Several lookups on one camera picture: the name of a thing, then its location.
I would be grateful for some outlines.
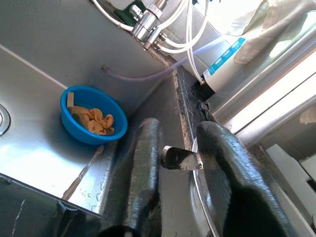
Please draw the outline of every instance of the faucet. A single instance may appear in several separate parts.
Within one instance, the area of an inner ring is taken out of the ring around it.
[[[152,44],[147,40],[156,28],[156,23],[162,16],[162,11],[166,5],[167,0],[154,0],[144,12],[142,12],[136,5],[133,5],[129,10],[137,20],[131,34],[134,38],[144,43],[144,48],[146,50],[149,49]]]

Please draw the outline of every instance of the blue bowl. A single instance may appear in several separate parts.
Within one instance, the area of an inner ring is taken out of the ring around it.
[[[70,115],[67,109],[67,94],[75,94],[74,104],[87,109],[99,108],[103,115],[111,114],[114,117],[114,134],[97,135],[82,127]],[[90,145],[101,145],[108,141],[121,138],[127,130],[127,119],[121,107],[110,96],[92,87],[77,85],[69,87],[60,98],[61,120],[65,129],[76,139]]]

